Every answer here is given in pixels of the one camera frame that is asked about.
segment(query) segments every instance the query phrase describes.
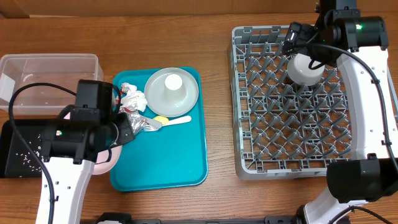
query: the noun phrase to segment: black clamp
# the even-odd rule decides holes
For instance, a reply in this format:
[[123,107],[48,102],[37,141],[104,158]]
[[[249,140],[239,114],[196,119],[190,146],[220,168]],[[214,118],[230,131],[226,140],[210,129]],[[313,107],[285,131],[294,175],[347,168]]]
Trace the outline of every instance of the black clamp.
[[385,142],[384,140],[382,140],[382,141],[381,141],[381,144],[382,144],[383,146],[391,146],[391,145],[392,145],[392,142],[390,142],[390,141]]
[[372,80],[372,84],[376,84],[376,85],[378,85],[378,84],[380,84],[380,80]]
[[49,201],[50,201],[50,203],[55,203],[55,202],[58,202],[58,198],[59,198],[59,196],[56,196],[54,199],[49,199]]

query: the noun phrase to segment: clear plastic container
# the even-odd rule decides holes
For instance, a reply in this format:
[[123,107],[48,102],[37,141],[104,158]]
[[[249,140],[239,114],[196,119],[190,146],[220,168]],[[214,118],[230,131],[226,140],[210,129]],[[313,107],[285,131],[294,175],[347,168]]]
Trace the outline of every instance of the clear plastic container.
[[[76,92],[78,81],[104,80],[94,54],[5,55],[0,61],[0,109],[8,111],[12,94],[20,87],[38,82],[60,85]],[[75,97],[49,86],[35,86],[21,92],[14,114],[53,115],[74,104]]]

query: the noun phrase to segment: white cup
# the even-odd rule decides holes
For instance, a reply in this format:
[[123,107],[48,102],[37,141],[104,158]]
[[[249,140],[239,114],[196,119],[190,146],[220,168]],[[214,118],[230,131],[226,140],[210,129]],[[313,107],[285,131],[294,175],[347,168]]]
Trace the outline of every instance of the white cup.
[[[317,84],[325,71],[325,66],[322,66],[316,70],[311,70],[308,68],[308,64],[311,62],[309,56],[303,54],[297,54],[292,60],[287,64],[287,74],[293,82],[299,85],[315,85]],[[320,62],[315,61],[313,67],[319,65]]]
[[171,74],[164,81],[164,95],[170,103],[179,103],[187,96],[184,82],[179,75]]

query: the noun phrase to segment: fork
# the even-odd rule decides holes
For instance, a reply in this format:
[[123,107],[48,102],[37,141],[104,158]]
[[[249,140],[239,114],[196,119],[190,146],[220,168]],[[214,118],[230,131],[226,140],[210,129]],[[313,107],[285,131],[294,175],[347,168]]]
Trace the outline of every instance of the fork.
[[[169,121],[167,124],[163,125],[163,127],[164,127],[164,126],[175,125],[175,124],[188,123],[188,122],[190,122],[191,120],[192,120],[191,116],[189,116],[189,115],[188,115],[188,116],[183,116],[183,117],[181,117],[181,118],[176,118],[176,119],[173,119],[173,120]],[[155,128],[155,127],[153,127],[152,125],[145,125],[145,126],[143,127],[143,129],[144,129],[144,131],[157,131],[157,130],[159,130],[160,128]]]

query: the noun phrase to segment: wooden table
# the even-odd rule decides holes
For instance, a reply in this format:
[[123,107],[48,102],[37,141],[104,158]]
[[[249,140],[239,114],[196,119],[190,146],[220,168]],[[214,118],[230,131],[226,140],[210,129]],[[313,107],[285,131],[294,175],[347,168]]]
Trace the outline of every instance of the wooden table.
[[[379,14],[389,33],[389,65],[398,87],[398,15]],[[243,181],[234,169],[232,102],[226,49],[237,26],[314,23],[317,14],[226,16],[97,17],[0,20],[0,55],[93,53],[105,80],[123,70],[191,66],[201,74],[205,105],[209,174],[196,187],[122,194],[109,174],[90,180],[82,219],[103,212],[126,212],[134,218],[161,220],[262,218],[293,215],[326,186],[325,178]],[[0,122],[7,114],[0,112]],[[34,223],[40,179],[0,180],[0,223]],[[398,194],[366,206],[398,222]],[[354,223],[376,223],[363,212]]]

